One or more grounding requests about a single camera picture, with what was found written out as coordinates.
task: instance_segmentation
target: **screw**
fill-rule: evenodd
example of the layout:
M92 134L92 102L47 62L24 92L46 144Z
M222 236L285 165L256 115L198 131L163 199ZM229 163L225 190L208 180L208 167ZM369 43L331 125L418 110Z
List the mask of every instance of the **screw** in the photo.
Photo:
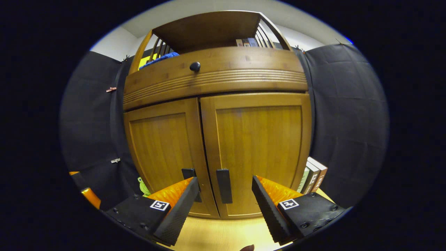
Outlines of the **screw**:
M146 231L149 230L149 227L146 224L144 224L143 222L140 223L140 227L144 228L144 230L146 230Z

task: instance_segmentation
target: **wooden floor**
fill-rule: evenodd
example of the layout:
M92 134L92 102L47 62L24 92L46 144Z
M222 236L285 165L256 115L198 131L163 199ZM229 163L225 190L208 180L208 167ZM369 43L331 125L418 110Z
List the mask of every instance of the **wooden floor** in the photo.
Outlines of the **wooden floor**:
M321 189L317 193L332 201ZM263 217L246 220L187 217L175 246L165 247L176 251L239 251L252 244L255 251L271 251L281 247L274 243Z

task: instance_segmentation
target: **cabinet door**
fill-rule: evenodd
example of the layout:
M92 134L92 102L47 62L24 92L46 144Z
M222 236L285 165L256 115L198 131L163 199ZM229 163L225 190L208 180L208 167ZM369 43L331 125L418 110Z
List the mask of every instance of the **cabinet door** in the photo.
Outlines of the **cabinet door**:
M308 94L201 98L206 156L221 218L261 216L251 190L253 175L298 188L310 151L310 109ZM222 202L218 169L229 170L232 203Z
M183 180L182 168L195 168L202 202L189 215L218 218L206 166L198 99L178 100L124 114L135 166L150 192Z

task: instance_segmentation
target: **green toy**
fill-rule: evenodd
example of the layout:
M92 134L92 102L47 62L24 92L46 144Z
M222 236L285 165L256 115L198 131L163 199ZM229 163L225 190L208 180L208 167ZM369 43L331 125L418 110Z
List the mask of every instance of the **green toy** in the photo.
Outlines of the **green toy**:
M147 187L145 186L144 182L142 181L141 177L138 177L138 181L140 182L140 189L141 192L144 193L144 197L148 197L149 195L151 195L150 191L147 189Z

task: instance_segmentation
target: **ceiling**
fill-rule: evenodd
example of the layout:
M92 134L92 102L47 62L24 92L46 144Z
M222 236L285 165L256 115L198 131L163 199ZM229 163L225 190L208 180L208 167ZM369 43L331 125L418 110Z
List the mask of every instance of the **ceiling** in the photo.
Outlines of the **ceiling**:
M121 27L135 37L145 36L149 30L165 23L200 13L222 10L247 10L262 12L276 25L293 29L323 44L349 41L324 22L275 0L172 0L149 9L123 23Z

